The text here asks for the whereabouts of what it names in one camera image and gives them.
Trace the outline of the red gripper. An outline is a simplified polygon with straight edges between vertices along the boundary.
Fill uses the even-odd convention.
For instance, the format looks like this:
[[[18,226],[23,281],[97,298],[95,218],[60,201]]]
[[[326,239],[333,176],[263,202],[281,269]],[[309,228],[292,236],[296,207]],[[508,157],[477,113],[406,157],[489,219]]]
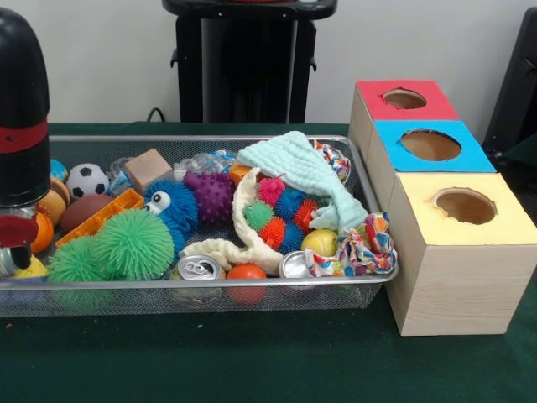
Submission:
[[[39,227],[34,217],[2,215],[0,218],[0,244],[2,248],[30,245],[36,238]]]

